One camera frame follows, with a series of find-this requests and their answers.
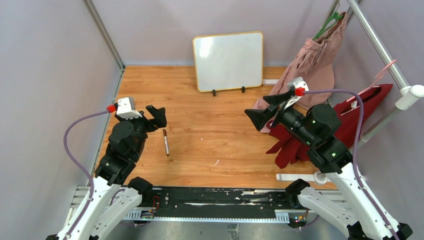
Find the white marker pen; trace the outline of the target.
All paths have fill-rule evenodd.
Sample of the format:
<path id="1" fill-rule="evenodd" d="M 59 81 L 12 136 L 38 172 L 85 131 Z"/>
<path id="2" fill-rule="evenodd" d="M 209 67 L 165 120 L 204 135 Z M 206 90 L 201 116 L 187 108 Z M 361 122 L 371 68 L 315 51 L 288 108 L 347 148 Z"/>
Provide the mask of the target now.
<path id="1" fill-rule="evenodd" d="M 169 157 L 170 156 L 170 151 L 169 151 L 169 143 L 168 143 L 167 131 L 165 129 L 163 129 L 162 132 L 163 132 L 163 138 L 164 138 L 164 145 L 165 145 L 166 156 Z"/>

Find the yellow framed whiteboard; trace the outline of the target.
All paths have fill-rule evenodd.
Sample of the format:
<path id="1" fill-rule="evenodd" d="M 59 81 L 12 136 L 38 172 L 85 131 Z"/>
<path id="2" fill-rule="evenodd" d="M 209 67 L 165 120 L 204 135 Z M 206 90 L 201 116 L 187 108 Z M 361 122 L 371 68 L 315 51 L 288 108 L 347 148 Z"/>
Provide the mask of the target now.
<path id="1" fill-rule="evenodd" d="M 260 31 L 196 36 L 192 40 L 199 92 L 256 88 L 263 84 L 264 36 Z"/>

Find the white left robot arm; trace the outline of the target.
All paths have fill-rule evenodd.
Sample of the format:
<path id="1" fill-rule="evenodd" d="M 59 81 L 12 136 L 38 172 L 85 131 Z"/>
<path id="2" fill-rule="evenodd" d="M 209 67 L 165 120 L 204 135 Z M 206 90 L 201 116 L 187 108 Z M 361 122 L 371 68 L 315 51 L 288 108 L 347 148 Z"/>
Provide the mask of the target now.
<path id="1" fill-rule="evenodd" d="M 148 134 L 167 126 L 166 109 L 146 106 L 152 115 L 144 116 L 130 103 L 114 103 L 105 110 L 74 121 L 65 131 L 63 146 L 69 158 L 89 180 L 89 190 L 69 222 L 48 240 L 103 240 L 119 225 L 124 216 L 140 205 L 153 201 L 153 185 L 141 177 L 133 178 L 122 187 L 141 158 Z M 104 156 L 93 175 L 76 160 L 68 146 L 70 130 L 83 120 L 113 113 L 118 123 L 108 137 Z"/>

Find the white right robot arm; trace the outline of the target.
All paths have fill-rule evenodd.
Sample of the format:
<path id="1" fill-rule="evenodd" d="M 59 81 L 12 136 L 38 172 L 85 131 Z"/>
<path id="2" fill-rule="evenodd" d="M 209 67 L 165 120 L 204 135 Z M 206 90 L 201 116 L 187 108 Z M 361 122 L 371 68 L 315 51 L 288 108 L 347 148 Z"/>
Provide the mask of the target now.
<path id="1" fill-rule="evenodd" d="M 286 189 L 285 201 L 292 209 L 304 207 L 314 211 L 349 240 L 406 240 L 413 230 L 398 222 L 381 205 L 357 166 L 356 145 L 352 150 L 335 137 L 341 126 L 335 110 L 320 103 L 311 107 L 306 115 L 293 105 L 309 91 L 303 87 L 290 88 L 288 92 L 267 95 L 266 109 L 248 108 L 244 112 L 257 130 L 267 122 L 285 129 L 301 143 L 308 146 L 311 163 L 332 183 L 349 205 L 345 209 L 320 194 L 305 180 L 297 179 Z"/>

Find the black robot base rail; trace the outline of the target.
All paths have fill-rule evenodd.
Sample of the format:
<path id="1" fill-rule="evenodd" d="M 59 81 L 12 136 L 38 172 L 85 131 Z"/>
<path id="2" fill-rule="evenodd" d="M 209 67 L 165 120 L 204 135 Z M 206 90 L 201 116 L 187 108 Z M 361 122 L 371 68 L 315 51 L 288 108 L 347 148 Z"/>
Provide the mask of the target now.
<path id="1" fill-rule="evenodd" d="M 134 207 L 125 221 L 285 224 L 313 211 L 290 206 L 283 189 L 169 187 L 153 188 L 153 198 Z"/>

